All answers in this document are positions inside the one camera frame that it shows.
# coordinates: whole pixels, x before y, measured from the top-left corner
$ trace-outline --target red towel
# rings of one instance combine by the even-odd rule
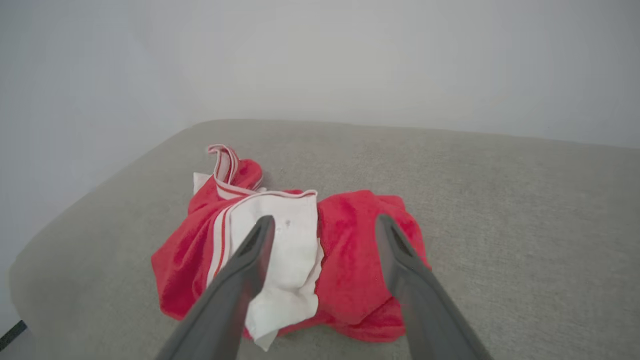
[[[239,160],[231,148],[220,145],[210,152],[218,153],[214,175],[191,199],[180,227],[151,258],[160,308],[178,320],[203,293],[210,269],[217,274],[228,259],[228,249],[219,238],[225,230],[220,233],[216,219],[224,220],[225,210],[255,193],[262,181],[262,169],[255,161]],[[317,235],[324,250],[316,282],[317,313],[278,335],[326,324],[358,340],[394,341],[404,334],[404,325],[400,305],[382,278],[375,221],[379,214],[390,215],[430,267],[420,227],[400,197],[369,190],[333,195],[318,202],[317,208]]]

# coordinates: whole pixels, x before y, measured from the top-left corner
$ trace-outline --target black object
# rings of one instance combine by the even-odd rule
[[[9,331],[7,331],[6,334],[3,335],[2,338],[0,338],[0,351],[9,346],[9,344],[26,329],[27,325],[22,320],[15,324]]]
[[[385,284],[400,302],[414,359],[489,360],[476,334],[396,222],[380,215],[376,243]]]
[[[158,360],[236,358],[249,302],[262,289],[273,244],[273,217],[262,217],[166,342]],[[473,330],[402,230],[376,222],[385,284],[402,306],[414,359],[490,360]]]
[[[249,302],[262,291],[273,217],[261,217],[164,344],[158,360],[235,359]]]

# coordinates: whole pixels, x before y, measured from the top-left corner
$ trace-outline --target red and white towel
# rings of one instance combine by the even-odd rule
[[[326,324],[362,341],[393,341],[404,334],[400,306],[388,292],[375,244],[375,221],[390,215],[424,256],[422,234],[397,196],[368,190],[317,202],[313,190],[260,188],[262,169],[230,147],[212,145],[211,176],[194,174],[188,215],[152,256],[162,311],[182,319],[263,215],[276,234],[262,292],[245,321],[267,350],[276,335]]]

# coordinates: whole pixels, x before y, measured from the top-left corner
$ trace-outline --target couch cushion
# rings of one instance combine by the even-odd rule
[[[258,161],[264,186],[404,197],[436,276],[496,359],[640,357],[640,151],[394,127],[219,120],[180,132],[49,224],[10,272],[55,359],[148,359],[164,316],[150,256],[180,224],[210,143]],[[243,342],[241,359],[406,359],[318,327]]]

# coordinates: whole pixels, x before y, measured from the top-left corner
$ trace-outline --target white towel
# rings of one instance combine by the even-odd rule
[[[209,177],[193,174],[194,194]],[[291,195],[260,190],[262,192],[234,204],[228,218],[231,254],[260,217],[271,215],[275,219],[275,237],[264,287],[249,303],[244,322],[254,342],[266,351],[278,330],[316,314],[318,298],[314,292],[324,253],[317,238],[315,191]]]

